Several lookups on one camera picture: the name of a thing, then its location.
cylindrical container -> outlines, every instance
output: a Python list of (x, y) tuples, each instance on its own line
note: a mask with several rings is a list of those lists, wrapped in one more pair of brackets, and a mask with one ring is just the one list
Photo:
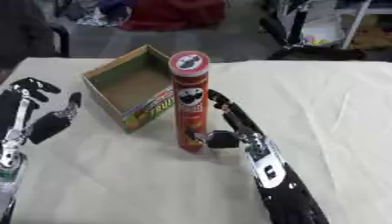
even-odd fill
[(202, 144), (192, 140), (186, 132), (205, 134), (207, 131), (209, 58), (202, 52), (179, 52), (171, 57), (178, 144), (196, 152)]

robotic thumb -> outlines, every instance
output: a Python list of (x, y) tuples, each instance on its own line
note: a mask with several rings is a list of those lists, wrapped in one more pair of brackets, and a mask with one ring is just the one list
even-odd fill
[(39, 118), (32, 126), (29, 139), (34, 144), (40, 144), (49, 137), (59, 134), (71, 125), (81, 106), (81, 93), (73, 93), (69, 97), (65, 109), (50, 112)]

open cardboard box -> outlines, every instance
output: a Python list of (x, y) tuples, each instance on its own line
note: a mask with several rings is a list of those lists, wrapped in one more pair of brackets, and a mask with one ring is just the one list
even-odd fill
[(169, 58), (145, 45), (84, 73), (92, 97), (127, 132), (155, 119), (174, 104)]

robotic hand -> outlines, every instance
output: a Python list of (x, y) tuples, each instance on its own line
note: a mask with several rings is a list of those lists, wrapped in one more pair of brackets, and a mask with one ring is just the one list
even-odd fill
[(246, 145), (246, 157), (273, 224), (328, 224), (300, 177), (245, 112), (216, 91), (209, 90), (208, 97), (224, 112), (223, 117), (234, 133), (218, 130), (203, 135), (188, 130), (188, 136), (216, 149), (238, 148), (240, 142)]
[(73, 93), (69, 97), (65, 109), (48, 113), (36, 122), (28, 125), (32, 112), (39, 109), (39, 102), (49, 99), (41, 92), (60, 93), (54, 85), (26, 78), (15, 81), (0, 94), (0, 223), (8, 223), (15, 204), (13, 195), (25, 168), (26, 155), (19, 149), (27, 139), (39, 144), (52, 137), (71, 124), (81, 106), (81, 93)]

white table surface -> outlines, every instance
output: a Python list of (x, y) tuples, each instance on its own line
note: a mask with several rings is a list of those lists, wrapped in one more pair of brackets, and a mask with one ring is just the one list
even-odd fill
[[(269, 223), (240, 150), (179, 149), (173, 110), (123, 133), (81, 80), (108, 61), (28, 59), (3, 84), (31, 76), (62, 88), (32, 120), (84, 94), (70, 129), (24, 147), (30, 163), (13, 223)], [(210, 88), (276, 141), (332, 224), (392, 223), (392, 64), (213, 64)], [(208, 121), (228, 130), (218, 111)]]

